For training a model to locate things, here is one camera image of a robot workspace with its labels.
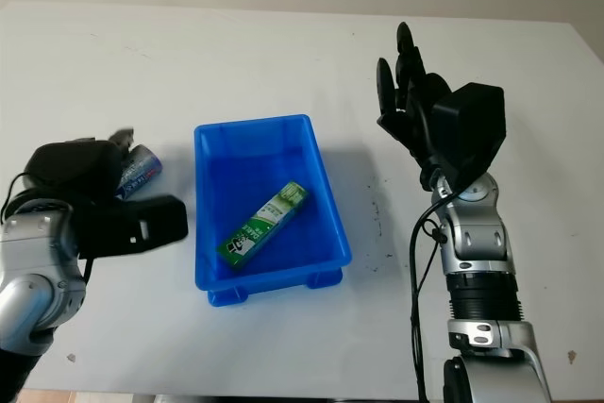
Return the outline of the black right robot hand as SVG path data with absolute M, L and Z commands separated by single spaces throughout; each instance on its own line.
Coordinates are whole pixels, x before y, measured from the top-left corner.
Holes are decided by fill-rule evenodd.
M 408 149 L 424 173 L 438 167 L 428 127 L 436 101 L 450 93 L 444 79 L 425 70 L 419 47 L 411 30 L 402 22 L 396 31 L 396 64 L 377 61 L 377 124 Z

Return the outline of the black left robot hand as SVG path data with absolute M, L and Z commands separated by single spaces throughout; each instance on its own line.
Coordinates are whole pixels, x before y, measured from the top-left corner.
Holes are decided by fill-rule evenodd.
M 133 138 L 134 130 L 123 128 L 106 140 L 86 138 L 42 145 L 25 166 L 25 187 L 76 193 L 93 201 L 111 199 Z

